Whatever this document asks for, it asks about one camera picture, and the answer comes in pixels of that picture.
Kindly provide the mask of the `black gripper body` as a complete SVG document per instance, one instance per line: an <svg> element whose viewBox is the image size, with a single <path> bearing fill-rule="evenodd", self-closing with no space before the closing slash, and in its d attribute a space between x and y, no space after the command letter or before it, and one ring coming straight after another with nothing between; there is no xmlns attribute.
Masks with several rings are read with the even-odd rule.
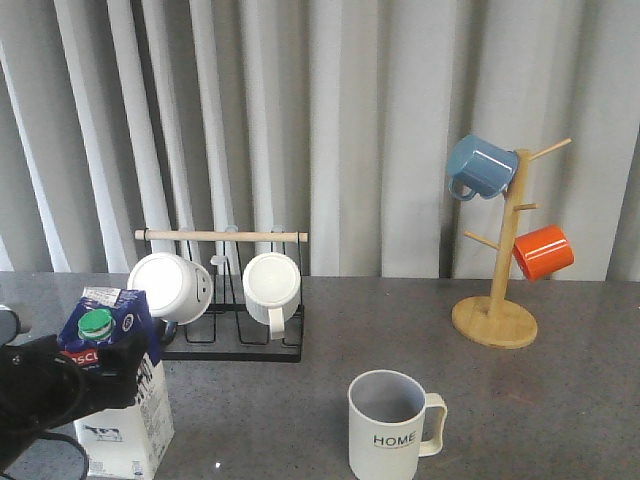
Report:
<svg viewBox="0 0 640 480"><path fill-rule="evenodd" d="M126 408L148 348L143 333L97 349L98 369L78 366L49 335L1 347L1 469L50 429L105 410Z"/></svg>

